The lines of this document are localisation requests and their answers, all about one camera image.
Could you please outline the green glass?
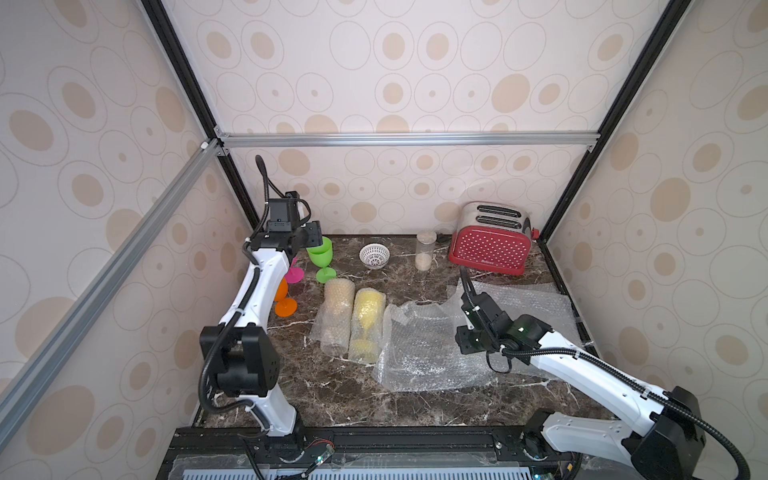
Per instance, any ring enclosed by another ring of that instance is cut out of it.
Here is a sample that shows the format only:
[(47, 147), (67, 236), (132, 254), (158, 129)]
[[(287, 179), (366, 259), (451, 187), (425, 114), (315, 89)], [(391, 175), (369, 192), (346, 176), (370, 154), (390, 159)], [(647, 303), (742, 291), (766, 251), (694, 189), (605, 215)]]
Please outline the green glass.
[(323, 236), (321, 245), (309, 247), (306, 251), (311, 263), (318, 268), (316, 280), (320, 284), (337, 277), (336, 271), (330, 267), (333, 260), (333, 244), (330, 238)]

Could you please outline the pink plastic wine glass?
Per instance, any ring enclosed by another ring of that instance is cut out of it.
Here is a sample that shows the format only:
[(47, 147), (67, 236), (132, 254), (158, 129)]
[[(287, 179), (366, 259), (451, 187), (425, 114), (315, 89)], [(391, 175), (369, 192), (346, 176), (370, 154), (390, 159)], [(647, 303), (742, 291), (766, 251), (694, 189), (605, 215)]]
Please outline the pink plastic wine glass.
[(302, 282), (304, 277), (305, 270), (298, 265), (298, 258), (294, 258), (288, 272), (284, 276), (284, 280), (287, 284), (293, 285)]

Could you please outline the clear bubble wrap sheet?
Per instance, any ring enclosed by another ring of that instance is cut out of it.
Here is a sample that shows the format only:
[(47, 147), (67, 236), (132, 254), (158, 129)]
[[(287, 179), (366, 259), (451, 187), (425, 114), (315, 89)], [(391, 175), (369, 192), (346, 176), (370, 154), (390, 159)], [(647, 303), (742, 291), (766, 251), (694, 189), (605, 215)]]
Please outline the clear bubble wrap sheet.
[(390, 304), (381, 353), (372, 375), (391, 392), (429, 392), (486, 386), (495, 374), (482, 354), (464, 355), (455, 341), (464, 324), (451, 303)]
[[(477, 293), (488, 293), (491, 298), (514, 320), (522, 314), (532, 315), (547, 324), (555, 331), (566, 337), (578, 347), (583, 346), (576, 319), (571, 308), (571, 302), (566, 295), (557, 293), (554, 284), (534, 284), (522, 286), (499, 286), (482, 282), (474, 282)], [(454, 332), (457, 326), (468, 324), (461, 310), (461, 296), (464, 293), (461, 283), (457, 284), (455, 291), (442, 307), (446, 314), (450, 315), (454, 323)], [(493, 372), (488, 367), (485, 354), (476, 353), (463, 355), (460, 353), (456, 342), (453, 342), (452, 361), (456, 360), (457, 366), (464, 370), (475, 371), (481, 378), (490, 379)], [(491, 355), (492, 366), (504, 371), (507, 369), (506, 360), (500, 354)], [(558, 379), (553, 374), (538, 369), (533, 365), (525, 365), (519, 360), (511, 362), (511, 374), (519, 374), (527, 377), (540, 377), (547, 380)]]

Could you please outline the orange glass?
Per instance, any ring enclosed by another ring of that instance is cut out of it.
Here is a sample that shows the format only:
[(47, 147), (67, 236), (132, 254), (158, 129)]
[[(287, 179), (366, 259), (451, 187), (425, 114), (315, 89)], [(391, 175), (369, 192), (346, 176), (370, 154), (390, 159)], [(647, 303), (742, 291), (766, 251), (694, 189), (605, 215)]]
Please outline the orange glass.
[(278, 285), (278, 289), (274, 297), (274, 311), (279, 318), (290, 317), (298, 309), (297, 302), (293, 298), (290, 298), (288, 293), (289, 285), (286, 279), (283, 278)]

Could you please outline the beige glass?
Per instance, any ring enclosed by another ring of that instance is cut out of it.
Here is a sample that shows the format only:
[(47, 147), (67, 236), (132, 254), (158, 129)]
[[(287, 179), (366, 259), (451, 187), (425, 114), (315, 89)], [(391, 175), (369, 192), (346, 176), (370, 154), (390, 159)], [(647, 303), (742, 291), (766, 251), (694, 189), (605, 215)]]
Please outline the beige glass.
[(320, 343), (323, 353), (344, 357), (349, 349), (355, 285), (348, 279), (334, 278), (324, 286), (324, 301), (318, 309), (310, 339)]

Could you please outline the yellow glass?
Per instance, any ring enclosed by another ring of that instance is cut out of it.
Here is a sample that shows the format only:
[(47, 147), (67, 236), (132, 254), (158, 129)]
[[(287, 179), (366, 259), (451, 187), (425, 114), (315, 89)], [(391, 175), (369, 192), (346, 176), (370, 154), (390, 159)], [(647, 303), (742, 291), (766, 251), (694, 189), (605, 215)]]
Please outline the yellow glass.
[(386, 295), (372, 288), (357, 291), (351, 319), (348, 359), (374, 364), (380, 354)]

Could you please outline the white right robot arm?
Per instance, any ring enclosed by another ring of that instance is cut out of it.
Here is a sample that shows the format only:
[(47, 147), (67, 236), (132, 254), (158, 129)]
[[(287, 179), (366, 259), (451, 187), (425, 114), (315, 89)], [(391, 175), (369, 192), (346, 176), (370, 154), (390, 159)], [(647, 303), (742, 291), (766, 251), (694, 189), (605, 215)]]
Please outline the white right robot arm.
[(719, 443), (748, 479), (747, 460), (733, 442), (700, 416), (697, 398), (676, 387), (665, 390), (611, 366), (528, 314), (516, 319), (487, 293), (462, 281), (466, 324), (455, 340), (465, 355), (499, 353), (555, 375), (613, 413), (611, 420), (578, 418), (538, 410), (520, 441), (525, 455), (543, 461), (554, 453), (600, 457), (634, 468), (645, 479), (692, 479), (707, 439)]

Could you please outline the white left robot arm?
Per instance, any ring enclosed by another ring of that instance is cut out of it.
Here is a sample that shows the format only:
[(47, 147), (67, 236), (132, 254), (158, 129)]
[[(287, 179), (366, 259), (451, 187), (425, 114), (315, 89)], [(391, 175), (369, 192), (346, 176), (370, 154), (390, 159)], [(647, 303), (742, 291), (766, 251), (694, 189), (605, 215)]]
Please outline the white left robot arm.
[(295, 191), (268, 198), (262, 223), (243, 243), (249, 261), (243, 283), (219, 324), (203, 328), (204, 357), (198, 399), (207, 413), (239, 407), (271, 437), (294, 434), (299, 415), (278, 386), (280, 356), (268, 335), (268, 320), (280, 284), (300, 250), (322, 244), (320, 224), (299, 207)]

